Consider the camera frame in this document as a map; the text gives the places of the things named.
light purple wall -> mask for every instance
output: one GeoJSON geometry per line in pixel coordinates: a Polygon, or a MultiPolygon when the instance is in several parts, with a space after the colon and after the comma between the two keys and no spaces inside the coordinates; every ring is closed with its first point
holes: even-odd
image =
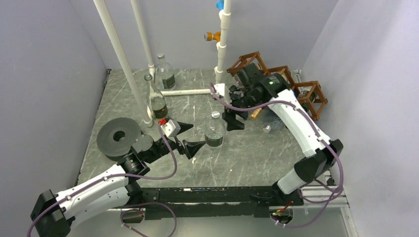
{"type": "Polygon", "coordinates": [[[75,184],[105,75],[68,0],[0,1],[0,236],[26,236],[38,195],[75,184]]]}
{"type": "Polygon", "coordinates": [[[319,126],[345,146],[359,234],[418,236],[419,2],[340,0],[303,67],[329,99],[319,126]]]}
{"type": "MultiPolygon", "coordinates": [[[[107,68],[121,68],[92,0],[71,0],[107,68]]],[[[215,42],[205,32],[220,31],[217,0],[138,0],[151,52],[164,52],[176,68],[214,68],[215,42]]],[[[301,68],[337,0],[232,0],[224,66],[260,51],[268,67],[301,68]]],[[[129,0],[106,0],[132,68],[147,59],[129,0]]]]}

clear plastic bottle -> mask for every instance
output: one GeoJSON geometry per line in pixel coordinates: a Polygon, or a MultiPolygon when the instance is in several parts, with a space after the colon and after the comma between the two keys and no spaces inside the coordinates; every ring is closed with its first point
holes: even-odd
{"type": "Polygon", "coordinates": [[[165,118],[168,115],[168,107],[163,94],[154,85],[151,74],[144,75],[144,80],[147,82],[147,105],[153,112],[153,117],[156,119],[165,118]]]}
{"type": "Polygon", "coordinates": [[[223,144],[226,129],[218,111],[211,113],[211,120],[205,128],[205,142],[211,149],[220,148],[223,144]]]}
{"type": "Polygon", "coordinates": [[[166,62],[163,53],[158,54],[157,57],[159,64],[156,68],[154,82],[161,90],[173,90],[176,87],[173,67],[166,62]]]}

bottle label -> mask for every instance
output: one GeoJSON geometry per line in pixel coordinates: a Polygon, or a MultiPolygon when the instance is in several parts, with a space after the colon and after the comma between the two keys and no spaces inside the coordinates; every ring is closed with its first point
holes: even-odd
{"type": "Polygon", "coordinates": [[[168,106],[165,105],[163,108],[159,110],[153,110],[153,112],[154,117],[156,117],[156,119],[163,119],[168,115],[168,106]]]}
{"type": "Polygon", "coordinates": [[[174,81],[174,74],[173,74],[170,78],[163,80],[163,88],[165,90],[172,89],[174,87],[174,83],[175,81],[174,81]]]}
{"type": "Polygon", "coordinates": [[[208,146],[210,147],[218,147],[222,144],[222,139],[223,137],[220,137],[218,139],[212,139],[209,138],[205,135],[205,142],[208,144],[208,146]]]}

white pipe stand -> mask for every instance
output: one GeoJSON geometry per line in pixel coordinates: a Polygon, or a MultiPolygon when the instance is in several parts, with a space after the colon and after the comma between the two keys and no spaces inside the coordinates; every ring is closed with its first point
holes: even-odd
{"type": "Polygon", "coordinates": [[[121,41],[119,40],[117,31],[115,29],[114,23],[112,22],[111,15],[109,14],[108,7],[104,0],[93,0],[96,5],[99,16],[102,19],[103,25],[105,26],[106,32],[108,33],[109,39],[111,40],[112,46],[115,50],[115,53],[118,57],[119,63],[121,64],[122,70],[128,80],[129,86],[131,87],[134,98],[137,101],[137,104],[140,109],[140,114],[144,119],[144,123],[147,127],[153,125],[153,120],[148,116],[146,111],[146,106],[143,102],[143,99],[140,96],[138,91],[137,84],[135,83],[134,76],[132,75],[131,68],[129,67],[128,60],[125,56],[124,49],[122,48],[121,41]]]}
{"type": "Polygon", "coordinates": [[[228,32],[228,28],[230,27],[230,18],[231,18],[230,7],[231,7],[231,0],[225,0],[224,9],[221,10],[218,14],[221,20],[221,39],[220,39],[220,42],[217,43],[218,63],[217,63],[217,66],[214,68],[216,84],[221,82],[221,77],[223,73],[225,49],[227,47],[227,32],[228,32]]]}
{"type": "Polygon", "coordinates": [[[196,89],[196,90],[169,90],[162,91],[163,96],[174,96],[174,95],[201,95],[210,94],[210,89],[196,89]]]}
{"type": "Polygon", "coordinates": [[[154,80],[154,73],[156,71],[156,68],[154,67],[153,57],[151,56],[150,45],[148,44],[147,31],[145,30],[141,9],[137,0],[131,0],[131,5],[132,10],[134,11],[134,16],[137,22],[138,30],[140,32],[141,41],[143,42],[144,52],[147,56],[149,73],[151,74],[154,80]]]}

bottle cap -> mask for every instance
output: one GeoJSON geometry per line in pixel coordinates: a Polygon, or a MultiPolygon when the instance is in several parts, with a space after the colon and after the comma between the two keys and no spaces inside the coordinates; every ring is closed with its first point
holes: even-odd
{"type": "Polygon", "coordinates": [[[213,117],[214,119],[216,118],[216,119],[218,119],[219,117],[220,117],[220,112],[218,112],[218,111],[213,111],[212,113],[211,113],[211,117],[213,117]]]}
{"type": "Polygon", "coordinates": [[[153,76],[151,76],[150,73],[147,73],[144,75],[144,80],[152,80],[152,79],[153,79],[153,76]]]}

